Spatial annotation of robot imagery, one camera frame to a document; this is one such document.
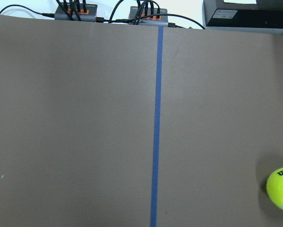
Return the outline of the right grey usb hub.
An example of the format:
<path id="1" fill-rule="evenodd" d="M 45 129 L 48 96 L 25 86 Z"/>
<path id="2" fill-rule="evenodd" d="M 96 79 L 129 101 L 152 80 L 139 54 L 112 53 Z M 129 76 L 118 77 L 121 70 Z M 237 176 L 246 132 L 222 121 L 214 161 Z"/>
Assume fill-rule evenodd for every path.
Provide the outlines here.
<path id="1" fill-rule="evenodd" d="M 147 17 L 144 19 L 140 19 L 138 25 L 141 26 L 168 26 L 168 16 L 162 16 L 162 14 L 167 14 L 167 9 L 160 9 L 160 16 L 150 16 L 151 8 L 148 8 Z M 137 13 L 138 7 L 131 6 L 129 12 L 129 19 L 134 19 Z"/>

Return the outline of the black box with label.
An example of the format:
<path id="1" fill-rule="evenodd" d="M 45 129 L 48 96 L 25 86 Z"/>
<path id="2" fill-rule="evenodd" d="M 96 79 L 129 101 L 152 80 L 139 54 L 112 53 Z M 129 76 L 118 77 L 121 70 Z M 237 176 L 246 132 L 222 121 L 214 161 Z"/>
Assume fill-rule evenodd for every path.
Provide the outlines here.
<path id="1" fill-rule="evenodd" d="M 205 25 L 283 29 L 283 0 L 205 0 Z"/>

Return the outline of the yellow tennis ball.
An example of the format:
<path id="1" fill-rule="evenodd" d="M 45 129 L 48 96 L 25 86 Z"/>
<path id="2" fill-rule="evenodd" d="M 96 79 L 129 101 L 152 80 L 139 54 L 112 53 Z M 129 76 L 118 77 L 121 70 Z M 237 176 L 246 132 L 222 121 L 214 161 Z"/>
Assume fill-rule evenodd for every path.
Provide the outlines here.
<path id="1" fill-rule="evenodd" d="M 272 203 L 283 210 L 283 167 L 276 169 L 269 175 L 266 191 Z"/>

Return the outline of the grey usb hub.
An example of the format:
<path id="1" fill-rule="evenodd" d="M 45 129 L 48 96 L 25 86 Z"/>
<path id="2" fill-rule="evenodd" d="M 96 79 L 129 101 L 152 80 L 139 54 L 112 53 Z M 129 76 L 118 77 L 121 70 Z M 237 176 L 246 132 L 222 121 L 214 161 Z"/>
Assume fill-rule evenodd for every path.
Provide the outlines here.
<path id="1" fill-rule="evenodd" d="M 140 19 L 138 25 L 141 26 L 168 26 L 168 16 L 162 16 L 162 14 L 167 14 L 167 9 L 160 9 L 160 16 L 150 16 L 151 8 L 148 8 L 147 17 L 144 19 Z M 129 12 L 129 19 L 134 19 L 137 13 L 138 7 L 131 6 Z"/>
<path id="2" fill-rule="evenodd" d="M 80 7 L 77 9 L 77 4 L 74 3 L 71 7 L 70 3 L 62 3 L 56 9 L 54 14 L 55 20 L 71 20 L 95 22 L 97 13 L 96 4 L 83 4 L 80 3 Z"/>

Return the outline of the left grey usb hub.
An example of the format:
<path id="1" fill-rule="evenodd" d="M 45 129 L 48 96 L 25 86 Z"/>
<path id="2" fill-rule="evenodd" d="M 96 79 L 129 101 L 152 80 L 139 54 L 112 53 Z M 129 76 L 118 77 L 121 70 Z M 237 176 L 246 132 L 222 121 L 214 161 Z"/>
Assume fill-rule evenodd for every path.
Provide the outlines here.
<path id="1" fill-rule="evenodd" d="M 80 3 L 80 7 L 77 9 L 77 4 L 74 3 L 71 7 L 70 3 L 62 3 L 56 9 L 54 14 L 55 20 L 71 20 L 95 22 L 97 13 L 96 4 L 83 4 Z"/>

